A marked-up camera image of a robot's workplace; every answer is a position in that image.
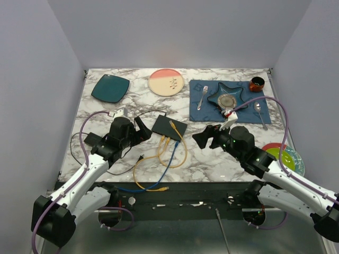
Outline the red rimmed plate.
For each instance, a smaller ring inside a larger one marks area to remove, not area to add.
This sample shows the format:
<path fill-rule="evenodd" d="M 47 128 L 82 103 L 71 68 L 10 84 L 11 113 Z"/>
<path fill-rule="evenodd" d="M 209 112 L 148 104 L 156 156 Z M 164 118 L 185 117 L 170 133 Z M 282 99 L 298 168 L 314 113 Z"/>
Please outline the red rimmed plate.
<path fill-rule="evenodd" d="M 280 151 L 280 148 L 282 147 L 282 150 L 284 150 L 287 145 L 286 144 L 282 144 L 282 143 L 277 143 L 277 142 L 272 142 L 272 143 L 268 143 L 266 145 L 264 145 L 262 147 L 262 149 L 264 151 L 275 151 L 275 152 L 279 152 Z"/>

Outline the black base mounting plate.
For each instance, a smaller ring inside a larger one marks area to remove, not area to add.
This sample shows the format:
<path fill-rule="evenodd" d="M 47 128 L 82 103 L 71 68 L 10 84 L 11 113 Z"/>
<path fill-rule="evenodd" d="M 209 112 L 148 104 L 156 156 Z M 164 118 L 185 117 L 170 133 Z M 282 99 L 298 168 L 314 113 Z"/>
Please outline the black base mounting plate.
<path fill-rule="evenodd" d="M 87 194 L 96 187 L 107 190 L 111 194 L 109 202 L 96 210 L 114 206 L 125 208 L 127 221 L 212 220 L 216 217 L 215 211 L 219 211 L 223 219 L 246 219 L 260 225 L 265 220 L 264 205 L 257 197 L 262 185 L 258 180 L 250 183 L 168 183 L 169 189 L 163 192 L 132 192 L 131 183 L 100 182 L 94 183 Z"/>

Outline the pink and cream round plate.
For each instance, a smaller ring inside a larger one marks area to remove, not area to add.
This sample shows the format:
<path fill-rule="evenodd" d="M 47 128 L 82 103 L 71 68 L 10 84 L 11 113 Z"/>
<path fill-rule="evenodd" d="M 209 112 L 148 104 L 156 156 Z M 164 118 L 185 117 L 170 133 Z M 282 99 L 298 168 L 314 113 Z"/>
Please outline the pink and cream round plate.
<path fill-rule="evenodd" d="M 174 69 L 159 69 L 151 74 L 148 87 L 159 96 L 173 96 L 184 87 L 182 75 Z"/>

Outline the light blue patterned plate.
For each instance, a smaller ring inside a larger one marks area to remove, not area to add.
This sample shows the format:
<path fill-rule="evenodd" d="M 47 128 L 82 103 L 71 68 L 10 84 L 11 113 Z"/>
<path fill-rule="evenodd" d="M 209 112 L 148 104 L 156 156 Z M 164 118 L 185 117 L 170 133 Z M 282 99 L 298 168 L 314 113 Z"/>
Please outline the light blue patterned plate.
<path fill-rule="evenodd" d="M 290 146 L 287 146 L 284 149 L 285 152 L 287 152 L 294 160 L 295 162 L 295 170 L 294 172 L 296 172 L 297 174 L 299 174 L 300 176 L 304 176 L 305 175 L 305 164 L 301 158 L 301 156 L 299 155 L 299 153 L 297 153 L 293 148 L 291 148 Z"/>

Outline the black network switch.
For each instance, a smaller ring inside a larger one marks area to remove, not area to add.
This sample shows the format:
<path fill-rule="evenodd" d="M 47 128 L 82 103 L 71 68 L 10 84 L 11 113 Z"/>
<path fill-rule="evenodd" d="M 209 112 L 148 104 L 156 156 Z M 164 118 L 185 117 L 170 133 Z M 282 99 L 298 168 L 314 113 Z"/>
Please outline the black network switch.
<path fill-rule="evenodd" d="M 171 119 L 164 115 L 158 116 L 151 130 L 154 133 L 157 133 L 159 135 L 164 135 L 165 137 L 171 138 L 175 141 L 180 141 L 181 138 L 178 135 L 178 133 L 170 125 L 170 121 L 174 123 L 176 129 L 178 130 L 180 135 L 183 137 L 188 125 L 183 122 Z"/>

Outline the silver spoon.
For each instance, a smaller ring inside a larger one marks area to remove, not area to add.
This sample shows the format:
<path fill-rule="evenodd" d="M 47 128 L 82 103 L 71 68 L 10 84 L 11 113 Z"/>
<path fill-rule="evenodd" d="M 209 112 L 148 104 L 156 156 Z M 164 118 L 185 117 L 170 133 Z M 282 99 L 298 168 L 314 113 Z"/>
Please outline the silver spoon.
<path fill-rule="evenodd" d="M 266 124 L 265 124 L 265 122 L 264 122 L 264 120 L 263 120 L 263 118 L 262 118 L 262 116 L 261 116 L 261 106 L 260 106 L 259 102 L 255 102 L 255 103 L 254 103 L 254 109 L 256 110 L 256 112 L 258 113 L 258 115 L 259 115 L 259 117 L 260 117 L 260 120 L 261 120 L 261 122 L 262 122 L 263 129 L 264 129 L 265 131 L 267 131 L 267 130 L 268 130 L 268 127 L 266 126 Z"/>

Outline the silver fork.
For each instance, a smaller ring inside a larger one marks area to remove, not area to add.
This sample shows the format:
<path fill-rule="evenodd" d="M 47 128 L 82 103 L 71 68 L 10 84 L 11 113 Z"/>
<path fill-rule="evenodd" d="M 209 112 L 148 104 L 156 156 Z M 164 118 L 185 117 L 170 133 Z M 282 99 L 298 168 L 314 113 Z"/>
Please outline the silver fork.
<path fill-rule="evenodd" d="M 200 101 L 199 101 L 199 103 L 198 103 L 198 106 L 197 106 L 197 110 L 198 110 L 198 111 L 201 109 L 201 105 L 202 105 L 202 102 L 203 102 L 203 98 L 204 98 L 204 96 L 207 94 L 207 92 L 208 92 L 208 86 L 204 86 L 204 87 L 203 87 L 203 91 L 202 91 L 201 99 L 200 99 Z"/>

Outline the teal square plate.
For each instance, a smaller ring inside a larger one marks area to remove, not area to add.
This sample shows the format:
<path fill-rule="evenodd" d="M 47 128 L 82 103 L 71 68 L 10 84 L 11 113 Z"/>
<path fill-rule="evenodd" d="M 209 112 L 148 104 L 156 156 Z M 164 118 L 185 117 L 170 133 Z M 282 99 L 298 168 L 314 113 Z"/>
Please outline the teal square plate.
<path fill-rule="evenodd" d="M 116 104 L 125 96 L 129 85 L 130 81 L 125 78 L 105 74 L 96 83 L 91 95 L 101 102 Z"/>

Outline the black power adapter brick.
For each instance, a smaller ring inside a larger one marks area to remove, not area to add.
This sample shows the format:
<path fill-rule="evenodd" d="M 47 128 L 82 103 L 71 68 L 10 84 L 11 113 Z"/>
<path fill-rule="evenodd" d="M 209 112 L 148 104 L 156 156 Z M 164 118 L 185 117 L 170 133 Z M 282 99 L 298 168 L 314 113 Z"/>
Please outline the black power adapter brick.
<path fill-rule="evenodd" d="M 103 138 L 93 132 L 90 132 L 84 139 L 84 143 L 90 147 L 96 147 L 103 143 Z"/>

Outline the blue cloth placemat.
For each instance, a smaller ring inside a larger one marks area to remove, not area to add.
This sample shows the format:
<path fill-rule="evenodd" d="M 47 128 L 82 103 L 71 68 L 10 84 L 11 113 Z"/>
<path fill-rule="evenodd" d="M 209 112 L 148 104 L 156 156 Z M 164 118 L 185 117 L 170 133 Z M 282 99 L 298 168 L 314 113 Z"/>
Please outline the blue cloth placemat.
<path fill-rule="evenodd" d="M 259 99 L 264 93 L 253 93 L 249 90 L 248 81 L 224 81 L 224 80 L 191 80 L 190 85 L 190 120 L 195 122 L 223 122 L 225 118 L 214 106 L 210 106 L 207 102 L 208 93 L 211 91 L 211 86 L 218 81 L 226 82 L 227 85 L 242 85 L 246 92 L 245 96 L 249 100 L 253 100 L 250 104 L 236 111 L 238 123 L 260 124 L 262 123 L 256 110 L 254 103 L 259 102 L 261 106 L 261 116 L 265 124 L 271 124 L 270 113 L 265 99 Z M 197 106 L 202 96 L 203 87 L 208 86 L 208 92 L 203 98 L 201 109 L 198 111 Z"/>

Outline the orange-brown mug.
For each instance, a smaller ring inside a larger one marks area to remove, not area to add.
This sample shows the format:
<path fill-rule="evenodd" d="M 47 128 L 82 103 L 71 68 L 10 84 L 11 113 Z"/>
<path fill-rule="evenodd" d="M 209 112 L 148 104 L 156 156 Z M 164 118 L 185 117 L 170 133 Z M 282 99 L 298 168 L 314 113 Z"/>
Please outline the orange-brown mug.
<path fill-rule="evenodd" d="M 253 77 L 249 82 L 249 90 L 251 92 L 261 92 L 265 85 L 265 80 L 261 77 Z"/>

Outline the lime green plate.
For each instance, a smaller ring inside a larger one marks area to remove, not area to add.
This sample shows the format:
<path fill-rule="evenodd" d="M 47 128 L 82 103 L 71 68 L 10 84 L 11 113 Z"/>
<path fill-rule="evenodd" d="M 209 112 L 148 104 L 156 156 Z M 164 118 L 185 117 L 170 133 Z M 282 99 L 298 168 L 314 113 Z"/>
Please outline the lime green plate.
<path fill-rule="evenodd" d="M 266 150 L 266 152 L 275 156 L 277 161 L 279 161 L 280 148 L 269 148 L 269 149 Z M 293 158 L 287 152 L 285 152 L 284 150 L 282 151 L 282 162 L 287 168 L 289 168 L 293 171 L 295 170 L 295 162 L 294 162 Z"/>

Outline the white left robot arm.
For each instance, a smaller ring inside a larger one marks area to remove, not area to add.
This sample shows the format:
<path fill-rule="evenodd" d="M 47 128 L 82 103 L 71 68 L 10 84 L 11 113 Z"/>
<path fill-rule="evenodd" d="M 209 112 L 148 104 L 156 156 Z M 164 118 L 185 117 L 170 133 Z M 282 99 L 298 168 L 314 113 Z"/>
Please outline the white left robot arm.
<path fill-rule="evenodd" d="M 115 115 L 109 132 L 101 137 L 90 133 L 85 142 L 92 148 L 85 163 L 57 191 L 49 197 L 39 196 L 33 205 L 32 244 L 37 235 L 57 247 L 63 247 L 73 236 L 76 225 L 99 207 L 114 208 L 115 193 L 96 187 L 87 194 L 94 182 L 122 157 L 126 148 L 132 148 L 151 138 L 152 131 L 136 117 L 131 122 Z"/>

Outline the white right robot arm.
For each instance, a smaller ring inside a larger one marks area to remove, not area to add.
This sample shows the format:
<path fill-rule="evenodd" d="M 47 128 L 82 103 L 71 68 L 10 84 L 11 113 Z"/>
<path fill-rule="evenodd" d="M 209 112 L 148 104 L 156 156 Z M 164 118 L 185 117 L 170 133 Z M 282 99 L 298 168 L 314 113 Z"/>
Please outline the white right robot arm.
<path fill-rule="evenodd" d="M 234 157 L 249 174 L 272 183 L 309 207 L 310 217 L 317 233 L 327 240 L 338 242 L 338 194 L 287 170 L 275 156 L 255 146 L 255 138 L 244 126 L 220 130 L 208 125 L 192 138 L 200 149 L 212 139 L 211 149 L 222 148 Z"/>

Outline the blue star-shaped dish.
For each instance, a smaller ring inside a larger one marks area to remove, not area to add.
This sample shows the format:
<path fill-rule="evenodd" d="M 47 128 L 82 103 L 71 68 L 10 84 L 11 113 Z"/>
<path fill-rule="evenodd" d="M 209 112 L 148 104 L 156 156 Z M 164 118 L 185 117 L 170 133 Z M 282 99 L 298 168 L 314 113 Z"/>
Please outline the blue star-shaped dish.
<path fill-rule="evenodd" d="M 232 110 L 243 105 L 249 99 L 245 96 L 246 90 L 242 85 L 227 85 L 226 82 L 218 81 L 211 86 L 207 102 L 219 111 Z"/>

